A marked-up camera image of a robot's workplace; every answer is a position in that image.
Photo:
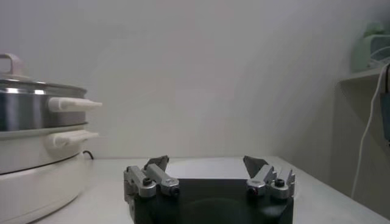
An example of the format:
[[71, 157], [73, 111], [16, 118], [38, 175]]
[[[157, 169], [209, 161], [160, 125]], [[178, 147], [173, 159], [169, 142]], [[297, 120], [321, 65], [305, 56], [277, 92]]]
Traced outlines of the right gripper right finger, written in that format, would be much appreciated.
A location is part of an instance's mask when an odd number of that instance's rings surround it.
[[278, 200], [294, 197], [296, 176], [292, 169], [282, 169], [277, 172], [264, 159], [251, 156], [244, 156], [243, 162], [250, 176], [246, 181], [250, 195], [260, 197], [269, 193], [271, 197]]

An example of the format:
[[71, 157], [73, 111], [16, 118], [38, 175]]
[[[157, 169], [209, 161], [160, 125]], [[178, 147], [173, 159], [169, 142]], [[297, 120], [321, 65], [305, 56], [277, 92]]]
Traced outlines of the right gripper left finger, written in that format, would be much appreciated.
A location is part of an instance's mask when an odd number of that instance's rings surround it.
[[165, 172], [168, 163], [169, 156], [164, 155], [151, 158], [142, 169], [128, 166], [123, 172], [124, 200], [130, 201], [136, 196], [152, 198], [158, 187], [163, 195], [177, 197], [180, 194], [179, 180]]

